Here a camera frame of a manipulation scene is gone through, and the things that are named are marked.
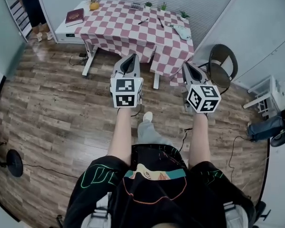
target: black shorts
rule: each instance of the black shorts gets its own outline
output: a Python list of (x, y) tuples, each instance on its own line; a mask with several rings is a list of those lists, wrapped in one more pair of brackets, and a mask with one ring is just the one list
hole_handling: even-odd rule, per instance
[(42, 8), (39, 3), (36, 4), (35, 6), (31, 6), (30, 8), (26, 7), (26, 10), (32, 27), (36, 27), (40, 23), (42, 25), (46, 24), (47, 21), (46, 18), (44, 17)]

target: red book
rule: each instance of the red book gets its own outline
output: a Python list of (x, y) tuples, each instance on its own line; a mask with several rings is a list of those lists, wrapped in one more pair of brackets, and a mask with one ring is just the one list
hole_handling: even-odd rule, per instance
[(66, 16), (66, 27), (84, 22), (84, 9), (69, 11)]

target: table leg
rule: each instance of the table leg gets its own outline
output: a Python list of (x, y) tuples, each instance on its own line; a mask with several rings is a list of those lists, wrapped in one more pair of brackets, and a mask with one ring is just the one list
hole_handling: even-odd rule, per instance
[(83, 76), (87, 76), (98, 47), (97, 46), (93, 46), (90, 43), (85, 42), (85, 48), (86, 48), (86, 53), (87, 53), (87, 56), (88, 56), (89, 59), (87, 60), (87, 62), (85, 64), (85, 68), (84, 68), (84, 70), (82, 72)]
[(160, 84), (160, 75), (155, 73), (154, 74), (154, 84), (153, 84), (153, 89), (158, 89), (158, 86)]

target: checkered tablecloth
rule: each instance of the checkered tablecloth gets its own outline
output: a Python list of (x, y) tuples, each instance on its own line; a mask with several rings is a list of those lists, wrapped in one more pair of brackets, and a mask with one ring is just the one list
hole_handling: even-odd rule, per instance
[[(169, 77), (172, 86), (183, 83), (181, 67), (194, 54), (193, 42), (182, 40), (167, 24), (190, 28), (188, 21), (181, 21), (179, 15), (170, 11), (162, 16), (156, 8), (144, 11), (130, 7), (128, 2), (101, 1), (99, 9), (85, 14), (75, 36), (122, 57), (137, 53), (140, 62), (149, 62), (154, 54), (151, 71)], [(148, 21), (138, 25), (147, 18)]]

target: person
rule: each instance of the person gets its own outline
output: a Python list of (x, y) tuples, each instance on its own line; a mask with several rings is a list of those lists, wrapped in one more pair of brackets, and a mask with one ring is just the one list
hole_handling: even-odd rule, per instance
[[(253, 203), (210, 162), (207, 116), (196, 114), (192, 128), (187, 168), (155, 131), (151, 112), (131, 146), (131, 109), (120, 108), (108, 154), (78, 179), (63, 227), (252, 227)], [(236, 215), (226, 215), (226, 204)]]
[(277, 136), (283, 130), (285, 130), (285, 110), (261, 123), (248, 123), (247, 136), (251, 141), (257, 142)]
[(53, 35), (48, 27), (39, 0), (19, 0), (19, 1), (24, 11), (28, 14), (32, 30), (34, 34), (37, 36), (38, 42), (42, 41), (42, 33), (39, 30), (40, 23), (42, 25), (42, 29), (47, 34), (47, 39), (51, 40), (53, 38)]

